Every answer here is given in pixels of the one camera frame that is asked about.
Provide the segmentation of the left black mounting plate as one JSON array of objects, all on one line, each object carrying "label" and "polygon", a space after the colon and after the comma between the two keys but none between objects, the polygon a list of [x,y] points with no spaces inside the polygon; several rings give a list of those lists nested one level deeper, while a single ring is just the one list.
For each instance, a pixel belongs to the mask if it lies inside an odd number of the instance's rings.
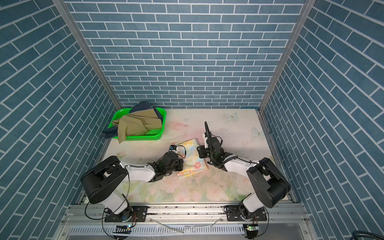
[{"label": "left black mounting plate", "polygon": [[107,223],[131,223],[145,222],[147,217],[148,207],[147,206],[130,206],[123,210],[119,214],[113,214],[108,209],[107,217],[104,219]]}]

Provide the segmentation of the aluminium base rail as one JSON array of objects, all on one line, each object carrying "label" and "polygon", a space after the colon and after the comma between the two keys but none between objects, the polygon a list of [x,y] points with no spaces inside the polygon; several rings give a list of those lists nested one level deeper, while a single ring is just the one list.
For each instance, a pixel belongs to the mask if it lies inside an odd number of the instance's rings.
[{"label": "aluminium base rail", "polygon": [[239,221],[228,222],[223,210],[224,206],[237,205],[234,202],[192,203],[192,204],[134,204],[133,206],[147,206],[148,212],[145,222],[137,222],[135,225],[149,224],[197,224],[212,225],[226,223],[255,224],[306,224],[310,218],[303,204],[282,201],[272,209],[265,208],[267,221]]}]

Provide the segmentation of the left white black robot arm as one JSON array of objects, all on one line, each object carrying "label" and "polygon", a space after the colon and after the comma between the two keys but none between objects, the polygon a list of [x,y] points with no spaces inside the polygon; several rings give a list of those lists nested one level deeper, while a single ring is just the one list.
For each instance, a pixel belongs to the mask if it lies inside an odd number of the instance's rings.
[{"label": "left white black robot arm", "polygon": [[134,210],[129,204],[128,193],[117,192],[118,186],[131,181],[153,183],[162,180],[173,172],[183,170],[184,158],[175,152],[166,152],[159,160],[145,165],[134,166],[121,162],[117,156],[110,156],[81,176],[81,184],[90,204],[105,207],[100,218],[87,218],[95,221],[127,222],[132,220]]}]

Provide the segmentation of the dark navy skirt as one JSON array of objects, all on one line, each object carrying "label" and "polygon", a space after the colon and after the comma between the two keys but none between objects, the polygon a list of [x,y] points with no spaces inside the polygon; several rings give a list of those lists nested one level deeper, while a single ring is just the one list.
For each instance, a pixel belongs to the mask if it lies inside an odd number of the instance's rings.
[{"label": "dark navy skirt", "polygon": [[[141,110],[147,110],[147,109],[156,109],[153,107],[150,103],[148,102],[140,102],[136,106],[134,106],[130,113],[136,112],[136,111],[141,111]],[[118,128],[113,125],[113,127],[108,128],[101,133],[101,137],[103,139],[111,139],[114,137],[118,137]]]}]

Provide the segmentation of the aluminium corner post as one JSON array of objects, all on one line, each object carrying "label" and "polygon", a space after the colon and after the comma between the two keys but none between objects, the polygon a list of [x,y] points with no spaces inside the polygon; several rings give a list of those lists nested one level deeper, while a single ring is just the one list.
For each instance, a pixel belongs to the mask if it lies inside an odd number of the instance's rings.
[{"label": "aluminium corner post", "polygon": [[69,28],[70,32],[72,33],[73,37],[75,38],[76,42],[78,43],[79,47],[81,48],[83,54],[87,58],[90,66],[98,76],[100,82],[104,86],[105,90],[107,91],[108,95],[110,96],[112,102],[114,103],[115,107],[120,110],[122,108],[122,105],[120,104],[117,96],[113,92],[104,72],[102,71],[99,63],[97,62],[94,54],[92,53],[87,41],[85,40],[83,34],[81,33],[81,30],[79,29],[75,19],[73,18],[72,14],[70,13],[65,1],[62,0],[52,0],[54,6],[58,10],[59,14],[63,18],[64,22],[66,23],[67,27]]},{"label": "aluminium corner post", "polygon": [[262,113],[265,110],[265,108],[267,107],[268,101],[269,101],[269,99],[273,93],[273,90],[279,81],[279,78],[282,74],[282,71],[283,71],[283,69],[284,69],[284,67],[288,61],[288,58],[289,58],[289,56],[290,56],[290,54],[291,54],[291,52],[292,52],[292,50],[293,50],[293,48],[297,42],[299,36],[300,36],[300,33],[304,27],[304,24],[305,24],[307,18],[309,17],[309,14],[310,14],[315,2],[316,2],[315,0],[306,1],[300,14],[299,14],[298,21],[292,30],[290,39],[287,42],[287,46],[285,47],[285,49],[283,51],[283,54],[279,60],[278,66],[276,67],[274,75],[271,78],[269,86],[267,87],[266,93],[263,96],[262,102],[261,102],[260,107],[259,107],[260,113]]}]

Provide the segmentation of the right aluminium corner post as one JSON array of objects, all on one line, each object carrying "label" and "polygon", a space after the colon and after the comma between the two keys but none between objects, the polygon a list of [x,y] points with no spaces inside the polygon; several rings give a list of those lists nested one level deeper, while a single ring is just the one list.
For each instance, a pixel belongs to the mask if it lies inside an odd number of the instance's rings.
[{"label": "right aluminium corner post", "polygon": [[265,108],[267,107],[268,101],[269,101],[269,99],[273,93],[273,90],[279,81],[279,78],[282,74],[282,71],[283,71],[283,69],[284,69],[284,67],[288,61],[288,58],[289,58],[289,56],[290,56],[290,54],[291,54],[291,52],[292,52],[292,50],[293,50],[293,48],[297,42],[299,36],[300,36],[300,33],[304,27],[304,24],[305,24],[307,18],[309,17],[309,14],[310,14],[315,2],[316,2],[315,0],[306,1],[300,14],[299,14],[298,21],[292,30],[290,39],[287,42],[287,46],[285,47],[285,49],[283,51],[283,54],[279,60],[278,66],[276,67],[274,75],[271,78],[269,86],[267,87],[266,93],[263,96],[262,102],[261,102],[260,107],[259,107],[260,113],[262,113],[265,110]]}]

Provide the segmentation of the black mounting plate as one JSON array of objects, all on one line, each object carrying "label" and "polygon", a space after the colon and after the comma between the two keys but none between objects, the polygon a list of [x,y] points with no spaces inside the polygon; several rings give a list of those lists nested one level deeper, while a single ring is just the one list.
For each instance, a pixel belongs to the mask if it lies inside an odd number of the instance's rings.
[{"label": "black mounting plate", "polygon": [[130,206],[123,210],[119,214],[113,214],[108,209],[107,217],[104,219],[107,223],[131,223],[145,222],[147,217],[148,207],[147,206]]},{"label": "black mounting plate", "polygon": [[267,213],[265,208],[260,208],[253,213],[248,212],[244,206],[227,205],[223,208],[228,222],[239,221],[267,221]]}]

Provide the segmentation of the green plastic basket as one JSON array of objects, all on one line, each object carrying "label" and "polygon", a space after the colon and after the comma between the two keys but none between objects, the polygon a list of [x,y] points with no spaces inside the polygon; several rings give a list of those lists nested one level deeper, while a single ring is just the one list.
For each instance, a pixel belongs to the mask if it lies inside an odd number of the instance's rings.
[{"label": "green plastic basket", "polygon": [[[125,108],[125,109],[121,109],[121,110],[118,110],[112,117],[111,119],[111,122],[108,126],[108,128],[111,128],[113,127],[113,123],[112,121],[114,120],[117,120],[117,119],[120,119],[122,116],[124,115],[127,115],[130,113],[132,108]],[[167,118],[167,112],[165,109],[163,108],[156,108],[160,114],[163,116],[163,123],[162,123],[162,127],[160,129],[154,129],[154,130],[150,130],[148,133],[146,133],[145,135],[141,135],[141,136],[127,136],[126,137],[126,141],[156,141],[156,140],[159,140],[161,137],[162,137],[162,134],[164,132],[164,129],[165,129],[165,123],[166,123],[166,118]]]}]

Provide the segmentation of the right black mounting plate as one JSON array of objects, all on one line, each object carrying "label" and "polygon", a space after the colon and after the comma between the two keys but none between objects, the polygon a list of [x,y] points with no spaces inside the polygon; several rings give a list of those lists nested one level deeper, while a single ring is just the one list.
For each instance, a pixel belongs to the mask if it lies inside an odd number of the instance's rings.
[{"label": "right black mounting plate", "polygon": [[244,206],[227,205],[223,208],[228,222],[239,221],[267,221],[267,213],[265,208],[260,208],[253,213],[248,212]]}]

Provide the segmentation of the olive khaki skirt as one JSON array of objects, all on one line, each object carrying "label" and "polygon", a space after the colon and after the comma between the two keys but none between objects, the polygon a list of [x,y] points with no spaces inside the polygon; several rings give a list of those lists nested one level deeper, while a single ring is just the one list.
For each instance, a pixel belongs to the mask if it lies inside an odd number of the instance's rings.
[{"label": "olive khaki skirt", "polygon": [[113,120],[113,125],[118,128],[118,141],[122,143],[127,137],[143,136],[151,130],[161,129],[163,119],[158,110],[147,109],[129,113]]}]

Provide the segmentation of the floral pastel skirt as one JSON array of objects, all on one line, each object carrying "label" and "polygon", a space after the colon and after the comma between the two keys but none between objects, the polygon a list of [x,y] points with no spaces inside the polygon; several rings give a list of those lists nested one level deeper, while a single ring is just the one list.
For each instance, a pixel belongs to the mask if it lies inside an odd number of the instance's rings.
[{"label": "floral pastel skirt", "polygon": [[197,147],[200,145],[197,139],[190,139],[184,142],[176,142],[175,145],[177,146],[176,153],[184,157],[183,170],[177,173],[179,180],[208,170],[206,161],[199,157]]}]

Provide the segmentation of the left aluminium corner post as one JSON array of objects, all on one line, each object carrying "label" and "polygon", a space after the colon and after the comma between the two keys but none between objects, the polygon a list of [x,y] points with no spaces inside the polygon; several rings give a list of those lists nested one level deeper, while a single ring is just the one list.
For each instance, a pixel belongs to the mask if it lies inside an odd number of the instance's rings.
[{"label": "left aluminium corner post", "polygon": [[100,82],[104,86],[105,90],[107,91],[108,95],[110,96],[112,102],[114,103],[115,107],[120,110],[122,108],[122,105],[120,104],[117,96],[113,92],[104,72],[102,71],[99,63],[97,62],[94,54],[92,53],[87,41],[85,40],[83,34],[81,33],[81,30],[79,29],[75,19],[73,18],[72,14],[70,13],[65,1],[62,0],[52,0],[54,6],[58,10],[59,14],[63,18],[64,22],[66,23],[67,27],[69,28],[70,32],[72,33],[73,37],[75,38],[76,42],[78,43],[79,47],[81,48],[83,54],[87,58],[90,66],[98,76]]}]

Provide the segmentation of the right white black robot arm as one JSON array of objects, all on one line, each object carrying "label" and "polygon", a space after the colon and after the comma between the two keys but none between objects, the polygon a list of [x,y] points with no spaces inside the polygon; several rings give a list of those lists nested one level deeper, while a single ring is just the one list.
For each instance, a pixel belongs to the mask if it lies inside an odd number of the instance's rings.
[{"label": "right white black robot arm", "polygon": [[197,147],[197,151],[199,157],[210,159],[216,168],[237,173],[251,182],[254,191],[239,203],[240,215],[245,220],[254,218],[259,209],[274,207],[291,190],[287,179],[269,158],[254,162],[205,146]]}]

